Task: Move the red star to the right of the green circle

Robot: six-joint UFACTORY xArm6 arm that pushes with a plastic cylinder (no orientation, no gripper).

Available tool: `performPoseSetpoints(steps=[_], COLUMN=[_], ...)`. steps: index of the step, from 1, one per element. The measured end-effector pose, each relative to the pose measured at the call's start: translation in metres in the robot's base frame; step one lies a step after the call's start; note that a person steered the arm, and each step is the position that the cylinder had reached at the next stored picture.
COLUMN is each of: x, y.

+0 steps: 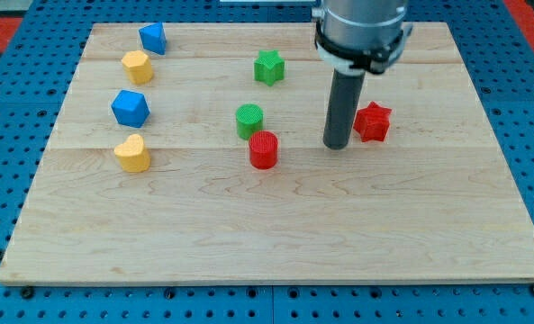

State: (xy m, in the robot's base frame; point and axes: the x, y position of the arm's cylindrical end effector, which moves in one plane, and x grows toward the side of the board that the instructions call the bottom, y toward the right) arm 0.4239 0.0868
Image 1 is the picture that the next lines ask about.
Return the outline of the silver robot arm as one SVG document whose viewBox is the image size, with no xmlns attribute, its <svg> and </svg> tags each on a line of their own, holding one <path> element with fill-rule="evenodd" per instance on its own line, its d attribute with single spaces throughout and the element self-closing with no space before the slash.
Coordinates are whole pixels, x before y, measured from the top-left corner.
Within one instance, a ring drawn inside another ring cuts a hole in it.
<svg viewBox="0 0 534 324">
<path fill-rule="evenodd" d="M 407 0 L 321 0 L 312 9 L 314 45 L 333 67 L 322 141 L 348 145 L 365 75 L 382 75 L 402 56 L 412 25 Z"/>
</svg>

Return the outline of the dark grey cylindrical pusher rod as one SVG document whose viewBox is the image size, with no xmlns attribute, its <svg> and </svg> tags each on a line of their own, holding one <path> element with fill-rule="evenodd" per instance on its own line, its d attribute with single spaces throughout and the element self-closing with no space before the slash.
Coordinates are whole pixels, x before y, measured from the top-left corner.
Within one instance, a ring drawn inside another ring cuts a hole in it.
<svg viewBox="0 0 534 324">
<path fill-rule="evenodd" d="M 327 148 L 338 150 L 348 145 L 364 79 L 365 73 L 348 76 L 333 72 L 322 138 Z"/>
</svg>

